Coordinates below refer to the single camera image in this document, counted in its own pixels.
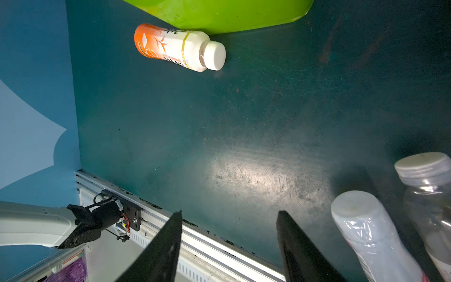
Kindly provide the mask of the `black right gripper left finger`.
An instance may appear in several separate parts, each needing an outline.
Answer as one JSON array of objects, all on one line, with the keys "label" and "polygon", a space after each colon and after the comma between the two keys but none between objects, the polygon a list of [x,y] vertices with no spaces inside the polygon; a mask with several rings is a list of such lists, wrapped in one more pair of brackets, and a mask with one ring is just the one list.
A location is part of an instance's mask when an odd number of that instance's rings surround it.
[{"label": "black right gripper left finger", "polygon": [[119,282],[173,282],[182,242],[182,213],[172,214]]}]

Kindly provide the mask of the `white bottle red logo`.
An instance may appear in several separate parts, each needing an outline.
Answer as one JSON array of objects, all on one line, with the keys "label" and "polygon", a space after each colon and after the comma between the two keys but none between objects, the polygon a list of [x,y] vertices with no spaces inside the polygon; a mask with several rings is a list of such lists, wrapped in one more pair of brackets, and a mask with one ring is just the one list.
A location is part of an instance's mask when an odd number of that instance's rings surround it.
[{"label": "white bottle red logo", "polygon": [[332,202],[331,214],[370,282],[429,281],[374,195],[359,190],[345,192]]}]

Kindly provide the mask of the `green plastic bin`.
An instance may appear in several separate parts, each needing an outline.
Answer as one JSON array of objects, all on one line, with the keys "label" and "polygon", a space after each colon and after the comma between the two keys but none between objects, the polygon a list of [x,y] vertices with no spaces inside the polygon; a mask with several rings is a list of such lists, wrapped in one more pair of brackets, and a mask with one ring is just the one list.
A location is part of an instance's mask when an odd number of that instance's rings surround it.
[{"label": "green plastic bin", "polygon": [[313,0],[129,0],[128,4],[185,30],[209,35],[240,32],[295,22]]}]

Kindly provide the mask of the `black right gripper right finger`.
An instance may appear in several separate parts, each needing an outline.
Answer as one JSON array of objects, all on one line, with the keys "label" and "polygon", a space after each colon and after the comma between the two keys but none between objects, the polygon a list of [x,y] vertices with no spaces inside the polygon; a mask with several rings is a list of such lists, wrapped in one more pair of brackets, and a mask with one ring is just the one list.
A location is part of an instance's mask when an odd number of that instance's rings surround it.
[{"label": "black right gripper right finger", "polygon": [[344,282],[287,211],[278,212],[277,237],[288,282]]}]

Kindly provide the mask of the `orange juice bottle back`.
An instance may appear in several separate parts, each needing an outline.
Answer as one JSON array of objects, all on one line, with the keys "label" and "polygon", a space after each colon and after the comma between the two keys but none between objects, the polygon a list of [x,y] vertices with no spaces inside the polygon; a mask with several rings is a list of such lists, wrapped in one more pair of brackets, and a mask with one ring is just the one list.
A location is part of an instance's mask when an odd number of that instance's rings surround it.
[{"label": "orange juice bottle back", "polygon": [[136,28],[134,41],[143,56],[196,72],[219,71],[226,61],[225,46],[201,31],[165,29],[144,23]]}]

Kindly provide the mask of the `clear bottle green neck band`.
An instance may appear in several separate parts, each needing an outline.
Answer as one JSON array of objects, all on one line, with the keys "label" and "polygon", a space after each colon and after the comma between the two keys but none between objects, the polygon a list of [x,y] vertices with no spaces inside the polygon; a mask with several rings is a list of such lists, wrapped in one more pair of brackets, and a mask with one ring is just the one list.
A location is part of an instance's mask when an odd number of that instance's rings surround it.
[{"label": "clear bottle green neck band", "polygon": [[451,280],[451,158],[440,152],[420,153],[395,163],[407,188],[406,214],[443,280]]}]

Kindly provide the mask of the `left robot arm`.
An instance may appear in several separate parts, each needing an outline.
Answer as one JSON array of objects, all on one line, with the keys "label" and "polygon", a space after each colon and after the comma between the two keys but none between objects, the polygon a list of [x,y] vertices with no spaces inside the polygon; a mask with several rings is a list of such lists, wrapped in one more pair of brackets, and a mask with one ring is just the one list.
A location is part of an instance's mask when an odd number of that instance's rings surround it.
[{"label": "left robot arm", "polygon": [[115,202],[48,208],[1,202],[1,246],[37,245],[71,249],[95,241],[122,218]]}]

